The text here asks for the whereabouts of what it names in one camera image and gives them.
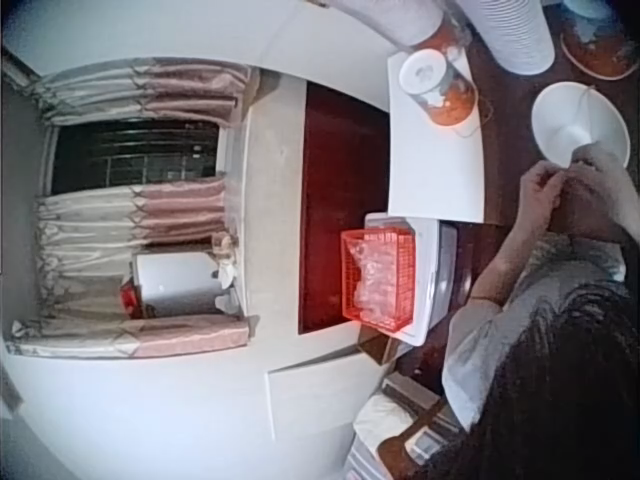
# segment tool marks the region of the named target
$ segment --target red plastic basket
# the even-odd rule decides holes
[[[355,305],[355,292],[361,279],[361,272],[356,259],[351,254],[351,249],[362,241],[383,242],[395,246],[395,309],[394,314],[384,323],[371,322],[363,318],[362,309]],[[411,324],[415,291],[415,252],[415,238],[409,229],[368,228],[342,232],[342,315],[350,320],[392,333]]]

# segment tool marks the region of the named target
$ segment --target white plate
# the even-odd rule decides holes
[[[571,164],[576,148],[596,141],[625,167],[629,163],[627,125],[616,107],[594,88],[574,82],[548,86],[533,104],[531,124],[540,151],[562,167]]]

